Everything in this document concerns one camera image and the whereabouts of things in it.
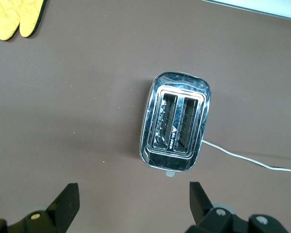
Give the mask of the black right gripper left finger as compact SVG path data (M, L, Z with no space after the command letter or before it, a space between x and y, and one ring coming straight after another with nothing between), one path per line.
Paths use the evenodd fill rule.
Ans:
M68 184L46 210L34 211L8 226L9 233L65 233L80 209L79 186Z

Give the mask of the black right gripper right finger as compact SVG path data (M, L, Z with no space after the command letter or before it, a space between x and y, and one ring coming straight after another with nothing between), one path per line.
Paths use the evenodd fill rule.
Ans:
M190 209L195 224L188 233L248 232L248 222L239 218L231 207L213 204L199 182L190 182Z

